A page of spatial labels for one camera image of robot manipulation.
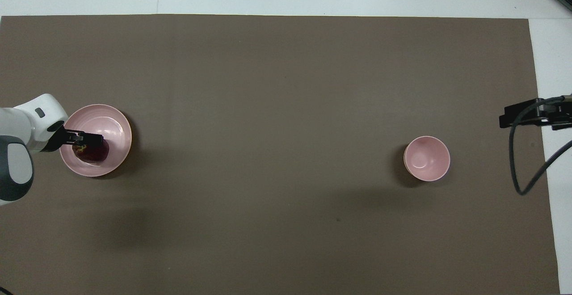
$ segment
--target pink bowl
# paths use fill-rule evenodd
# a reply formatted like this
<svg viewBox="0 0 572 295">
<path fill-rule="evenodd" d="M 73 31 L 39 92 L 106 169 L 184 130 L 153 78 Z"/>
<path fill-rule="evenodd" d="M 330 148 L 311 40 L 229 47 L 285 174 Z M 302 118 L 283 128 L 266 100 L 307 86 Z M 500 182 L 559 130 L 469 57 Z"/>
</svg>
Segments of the pink bowl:
<svg viewBox="0 0 572 295">
<path fill-rule="evenodd" d="M 403 161 L 409 173 L 423 181 L 441 179 L 449 170 L 451 155 L 441 140 L 433 136 L 420 136 L 411 141 Z"/>
</svg>

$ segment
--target brown mat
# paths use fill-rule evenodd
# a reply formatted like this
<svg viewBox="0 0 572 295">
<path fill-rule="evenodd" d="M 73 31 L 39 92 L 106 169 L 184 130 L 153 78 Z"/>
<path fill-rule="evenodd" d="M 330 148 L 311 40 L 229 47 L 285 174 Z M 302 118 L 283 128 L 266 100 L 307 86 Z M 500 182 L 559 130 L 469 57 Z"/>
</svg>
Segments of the brown mat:
<svg viewBox="0 0 572 295">
<path fill-rule="evenodd" d="M 3 17 L 0 81 L 3 107 L 49 92 L 135 132 L 101 179 L 35 155 L 0 208 L 14 293 L 558 293 L 546 179 L 517 195 L 498 128 L 537 97 L 527 20 Z M 440 181 L 402 165 L 421 135 Z M 516 144 L 529 179 L 540 130 Z"/>
</svg>

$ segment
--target white robotic arm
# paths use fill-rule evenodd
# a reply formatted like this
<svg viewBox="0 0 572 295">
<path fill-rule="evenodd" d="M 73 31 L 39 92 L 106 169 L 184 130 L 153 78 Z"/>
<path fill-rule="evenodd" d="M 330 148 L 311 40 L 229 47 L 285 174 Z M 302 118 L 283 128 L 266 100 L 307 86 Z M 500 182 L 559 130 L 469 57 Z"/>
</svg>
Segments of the white robotic arm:
<svg viewBox="0 0 572 295">
<path fill-rule="evenodd" d="M 43 150 L 66 120 L 63 107 L 50 94 L 0 108 L 0 206 L 27 193 L 34 179 L 30 154 Z"/>
</svg>

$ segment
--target black cable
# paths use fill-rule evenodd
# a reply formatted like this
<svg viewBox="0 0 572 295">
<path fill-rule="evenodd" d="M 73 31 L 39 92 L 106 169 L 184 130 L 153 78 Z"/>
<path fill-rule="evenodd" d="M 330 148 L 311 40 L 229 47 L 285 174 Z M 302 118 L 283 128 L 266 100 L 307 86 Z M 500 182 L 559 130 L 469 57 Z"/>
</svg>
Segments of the black cable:
<svg viewBox="0 0 572 295">
<path fill-rule="evenodd" d="M 10 293 L 7 289 L 5 289 L 4 287 L 0 287 L 0 291 L 6 295 L 14 295 L 12 293 Z"/>
<path fill-rule="evenodd" d="M 553 103 L 557 103 L 560 101 L 564 101 L 564 96 L 557 96 L 557 97 L 551 97 L 549 99 L 545 99 L 545 100 L 541 100 L 538 101 L 534 104 L 532 104 L 531 106 L 523 109 L 520 114 L 518 114 L 518 116 L 515 118 L 513 124 L 510 127 L 510 134 L 509 134 L 509 162 L 510 162 L 510 174 L 513 178 L 513 185 L 514 188 L 516 189 L 517 193 L 519 195 L 525 195 L 527 194 L 530 189 L 532 189 L 532 187 L 534 186 L 534 184 L 536 183 L 536 181 L 538 181 L 538 179 L 542 176 L 542 174 L 546 171 L 546 169 L 560 156 L 562 155 L 564 152 L 566 152 L 566 150 L 568 150 L 570 147 L 572 147 L 572 141 L 568 142 L 568 144 L 564 145 L 563 147 L 561 147 L 559 150 L 556 151 L 556 153 L 554 153 L 552 156 L 550 156 L 550 158 L 542 165 L 542 167 L 540 169 L 538 169 L 537 173 L 534 175 L 534 177 L 530 180 L 530 182 L 526 185 L 524 190 L 521 190 L 521 187 L 518 185 L 518 180 L 517 180 L 517 171 L 515 169 L 514 166 L 514 132 L 517 128 L 517 126 L 520 124 L 520 122 L 522 121 L 522 119 L 525 117 L 525 115 L 527 113 L 529 113 L 531 110 L 539 107 L 540 105 L 550 105 Z"/>
</svg>

